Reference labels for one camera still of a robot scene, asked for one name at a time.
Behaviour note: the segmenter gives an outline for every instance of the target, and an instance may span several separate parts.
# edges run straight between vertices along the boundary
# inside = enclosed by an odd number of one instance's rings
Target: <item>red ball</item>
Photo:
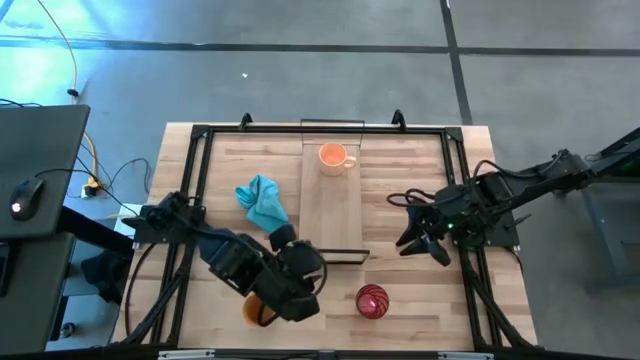
[[[379,319],[389,310],[389,295],[378,285],[365,285],[356,294],[356,308],[367,319]]]

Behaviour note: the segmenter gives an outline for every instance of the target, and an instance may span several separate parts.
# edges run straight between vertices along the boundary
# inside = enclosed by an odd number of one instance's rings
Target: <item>desk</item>
[[[180,188],[192,125],[167,125],[150,204],[158,203],[168,192]],[[481,159],[493,160],[487,127],[464,127],[463,134],[471,168]],[[236,186],[245,185],[257,173],[262,173],[278,183],[281,202],[289,213],[290,221],[297,225],[302,143],[300,134],[216,133],[204,194],[207,222],[216,227],[245,232],[256,240],[264,241],[265,234],[246,220],[246,210],[240,207],[234,196]],[[191,271],[179,347],[473,348],[457,252],[450,241],[443,242],[452,257],[448,267],[440,266],[429,255],[401,258],[396,253],[394,242],[407,225],[406,212],[385,201],[389,193],[411,187],[434,192],[446,186],[440,140],[422,135],[367,134],[362,137],[360,152],[363,238],[364,246],[371,255],[362,266],[330,266],[327,285],[319,295],[321,313],[300,323],[276,321],[267,329],[249,328],[241,312],[243,299],[209,273],[203,261],[196,259]],[[198,159],[201,153],[202,148],[198,149],[194,169],[200,168]],[[459,167],[454,170],[459,180]],[[195,189],[196,178],[192,176],[190,189]],[[131,296],[134,325],[140,322],[158,296],[166,251],[166,246],[157,246],[141,267]],[[488,248],[487,260],[497,303],[522,335],[535,343],[526,291],[513,255],[504,249]],[[358,315],[355,308],[355,294],[367,283],[379,284],[389,293],[389,312],[380,320],[366,320]],[[170,328],[172,303],[168,309],[162,340]],[[478,312],[485,339],[489,339],[486,312],[482,306]],[[123,313],[124,309],[121,309],[113,341],[124,338]]]

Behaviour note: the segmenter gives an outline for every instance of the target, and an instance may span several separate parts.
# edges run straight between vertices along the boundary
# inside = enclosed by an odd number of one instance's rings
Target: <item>mug handle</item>
[[[352,167],[356,166],[356,163],[358,161],[356,160],[355,156],[347,156],[344,160],[344,167],[347,169],[351,169]]]

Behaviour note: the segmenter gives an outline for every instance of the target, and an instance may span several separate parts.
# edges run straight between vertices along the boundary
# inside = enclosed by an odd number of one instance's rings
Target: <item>wooden board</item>
[[[300,239],[318,249],[362,250],[362,199],[360,164],[339,176],[320,171],[322,145],[303,145],[300,190]],[[360,159],[358,145],[345,145],[347,154]],[[344,261],[344,255],[324,253],[327,261]],[[361,255],[349,256],[359,261]]]
[[[149,203],[158,203],[179,189],[190,123],[169,123],[155,168]],[[463,127],[471,169],[482,159],[493,160],[489,130]],[[294,225],[299,223],[302,141],[296,134],[216,134],[204,204],[206,220],[254,238],[264,234],[246,220],[246,210],[233,190],[256,172],[274,179]],[[202,153],[199,147],[196,159]],[[458,172],[457,161],[454,161]],[[199,160],[194,169],[199,168]],[[242,318],[243,300],[209,273],[198,254],[193,262],[180,336],[180,347],[470,350],[472,349],[464,288],[457,253],[448,241],[451,265],[444,268],[429,255],[398,256],[394,243],[407,224],[403,209],[386,203],[390,192],[418,187],[434,192],[446,185],[440,141],[435,136],[367,135],[360,148],[363,245],[371,256],[362,267],[330,266],[320,294],[321,313],[300,323],[277,321],[267,329],[248,328]],[[192,177],[195,189],[197,176]],[[135,255],[134,264],[142,251]],[[137,324],[158,296],[167,246],[158,245],[141,266],[131,294],[131,323]],[[487,262],[496,302],[529,341],[535,332],[522,274],[513,255],[488,248]],[[359,317],[354,305],[360,286],[377,283],[390,296],[388,314],[375,321]],[[163,338],[172,318],[170,302]],[[490,340],[486,312],[479,306],[485,339]],[[113,341],[124,338],[123,309]]]

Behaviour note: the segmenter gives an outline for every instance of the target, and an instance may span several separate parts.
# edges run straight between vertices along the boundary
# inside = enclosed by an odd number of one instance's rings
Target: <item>wooden cutting board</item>
[[[362,199],[360,164],[339,176],[320,171],[322,145],[302,148],[300,228],[298,237],[319,249],[362,250]],[[344,145],[350,156],[360,158],[358,145]],[[344,254],[323,254],[327,261],[344,260]]]

